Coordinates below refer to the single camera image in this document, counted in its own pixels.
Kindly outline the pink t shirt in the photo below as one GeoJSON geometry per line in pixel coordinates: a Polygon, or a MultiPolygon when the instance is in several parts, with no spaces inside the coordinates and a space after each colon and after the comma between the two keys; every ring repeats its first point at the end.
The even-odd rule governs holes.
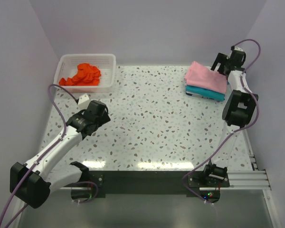
{"type": "Polygon", "coordinates": [[[225,94],[227,91],[227,79],[217,71],[212,71],[204,65],[193,61],[185,75],[186,84],[217,93],[225,94]]]}

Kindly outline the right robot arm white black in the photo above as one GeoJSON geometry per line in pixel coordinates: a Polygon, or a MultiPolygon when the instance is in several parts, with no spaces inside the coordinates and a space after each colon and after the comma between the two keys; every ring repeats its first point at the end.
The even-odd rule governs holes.
{"type": "Polygon", "coordinates": [[[220,64],[218,72],[226,77],[231,94],[222,112],[224,125],[219,146],[199,175],[199,181],[209,187],[228,181],[228,163],[239,130],[249,125],[256,108],[258,95],[248,87],[243,68],[245,60],[246,53],[243,49],[232,46],[231,53],[228,56],[219,53],[211,67],[214,70],[220,64]]]}

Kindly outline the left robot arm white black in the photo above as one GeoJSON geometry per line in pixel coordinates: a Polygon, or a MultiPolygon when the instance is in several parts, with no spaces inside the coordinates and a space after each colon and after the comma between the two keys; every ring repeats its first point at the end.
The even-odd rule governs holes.
{"type": "Polygon", "coordinates": [[[11,167],[10,192],[32,208],[40,207],[54,190],[53,183],[46,178],[55,165],[69,150],[109,121],[107,106],[88,100],[87,107],[64,122],[63,130],[40,153],[24,164],[17,162],[11,167]]]}

